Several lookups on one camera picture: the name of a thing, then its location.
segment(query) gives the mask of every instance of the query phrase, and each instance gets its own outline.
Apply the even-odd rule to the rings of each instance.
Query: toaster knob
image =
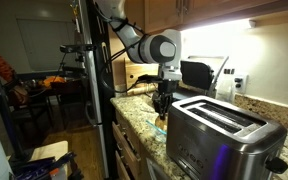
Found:
[[[276,174],[282,174],[286,171],[288,165],[282,159],[275,157],[270,161],[266,161],[266,169]]]
[[[190,154],[190,158],[193,162],[196,162],[196,157],[193,154]]]
[[[182,146],[181,144],[179,144],[179,145],[178,145],[178,149],[179,149],[180,151],[183,151],[183,146]]]
[[[184,155],[185,155],[185,156],[188,156],[188,155],[190,154],[190,153],[188,153],[188,150],[187,150],[187,149],[184,149],[183,152],[184,152]]]
[[[201,169],[203,169],[204,165],[203,165],[202,161],[197,160],[196,163],[197,163],[198,167],[200,167]]]

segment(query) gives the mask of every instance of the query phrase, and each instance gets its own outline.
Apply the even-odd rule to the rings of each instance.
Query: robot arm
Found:
[[[182,79],[180,71],[181,33],[176,30],[165,30],[161,34],[136,34],[134,28],[127,25],[124,13],[125,0],[96,0],[105,17],[111,17],[109,24],[127,48],[128,57],[134,63],[158,63],[158,91],[153,95],[155,111],[161,119],[172,103],[172,94],[177,83]]]
[[[158,63],[161,66],[159,77],[167,80],[180,80],[181,34],[176,30],[166,30],[161,34],[140,37],[132,26],[124,22],[125,0],[97,0],[105,17],[121,21],[111,21],[110,26],[122,41],[127,55],[134,63]]]

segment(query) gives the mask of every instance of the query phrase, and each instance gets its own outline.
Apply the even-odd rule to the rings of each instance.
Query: metal pole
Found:
[[[11,141],[13,150],[14,150],[14,156],[18,160],[25,160],[27,159],[27,154],[23,151],[23,148],[16,136],[16,133],[14,131],[14,125],[11,119],[11,112],[6,100],[6,94],[2,87],[1,81],[0,81],[0,114],[7,132],[7,135]]]

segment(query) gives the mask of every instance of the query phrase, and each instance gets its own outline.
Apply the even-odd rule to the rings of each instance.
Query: kitchen counter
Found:
[[[146,150],[171,179],[190,179],[166,154],[166,137],[164,136],[163,139],[161,136],[156,136],[154,129],[146,122],[148,120],[154,124],[158,117],[147,95],[112,98],[111,102],[129,122]],[[288,136],[280,157],[288,163]],[[288,170],[282,175],[275,175],[273,179],[288,180]]]
[[[174,180],[190,179],[166,154],[166,137],[156,136],[147,121],[155,123],[158,114],[147,95],[112,98],[116,110],[129,122],[132,130],[164,172]]]

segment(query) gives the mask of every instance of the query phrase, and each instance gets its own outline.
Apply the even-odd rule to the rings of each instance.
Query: refrigerator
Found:
[[[79,0],[78,25],[81,30],[82,42],[95,46],[93,51],[85,51],[84,66],[89,83],[85,113],[90,124],[98,134],[98,149],[104,179],[117,177],[115,149],[116,142],[112,131],[112,121],[115,119],[115,109],[110,102],[114,92],[102,83],[113,87],[112,66],[110,61],[110,43],[108,25],[102,22],[93,12],[93,1]]]

